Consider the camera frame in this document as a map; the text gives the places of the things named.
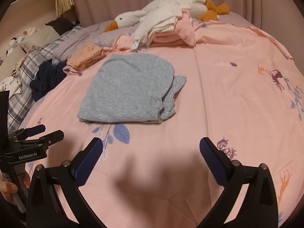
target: orange deer print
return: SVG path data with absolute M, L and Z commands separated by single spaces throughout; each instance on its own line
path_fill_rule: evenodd
M 278 196 L 278 205 L 280 205 L 281 202 L 282 202 L 283 192 L 287 188 L 287 186 L 289 184 L 289 179 L 292 176 L 292 172 L 291 171 L 290 171 L 290 173 L 289 173 L 289 171 L 287 169 L 286 169 L 286 171 L 287 171 L 287 176 L 285 176 L 285 171 L 284 171 L 284 177 L 283 178 L 282 178 L 282 176 L 280 174 L 280 178 L 281 178 L 282 184 L 281 184 L 281 189 L 280 189 L 280 195 Z
M 257 71 L 258 71 L 259 74 L 264 75 L 264 74 L 262 73 L 263 71 L 265 71 L 264 66 L 258 65 L 258 66 L 257 66 Z

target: folded gray shirt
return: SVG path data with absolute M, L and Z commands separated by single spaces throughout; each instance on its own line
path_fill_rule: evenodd
M 93 78 L 77 117 L 161 123 L 175 113 L 173 96 L 185 82 L 185 76 L 174 76 L 174 67 L 158 56 L 114 54 Z

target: orange folded garment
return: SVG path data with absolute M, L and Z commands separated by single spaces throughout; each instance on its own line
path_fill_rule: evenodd
M 216 7 L 211 0 L 207 0 L 206 6 L 208 11 L 198 16 L 198 19 L 201 21 L 216 21 L 218 14 L 229 14 L 229 7 L 226 3 L 222 3 Z
M 88 66 L 93 65 L 104 57 L 103 48 L 90 41 L 83 43 L 81 49 L 75 51 L 71 58 L 67 60 L 67 65 L 75 70 L 82 71 Z

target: plaid blanket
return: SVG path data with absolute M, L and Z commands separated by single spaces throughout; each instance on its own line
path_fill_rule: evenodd
M 31 51 L 29 56 L 25 59 L 20 69 L 22 93 L 14 95 L 9 100 L 9 113 L 7 117 L 9 132 L 16 131 L 19 128 L 22 120 L 25 118 L 29 109 L 34 104 L 34 100 L 32 98 L 32 90 L 29 87 L 29 84 L 32 80 L 35 79 L 39 65 L 51 58 L 53 59 L 52 64 L 57 65 L 59 61 L 54 58 L 53 49 L 56 48 L 59 43 L 65 41 L 80 29 L 80 25 L 75 26 L 72 30 L 64 33 L 62 36 L 46 45 L 44 48 Z

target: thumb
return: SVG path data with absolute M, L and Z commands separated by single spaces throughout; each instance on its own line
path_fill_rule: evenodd
M 18 190 L 17 186 L 11 182 L 0 181 L 0 191 L 4 194 L 13 194 Z

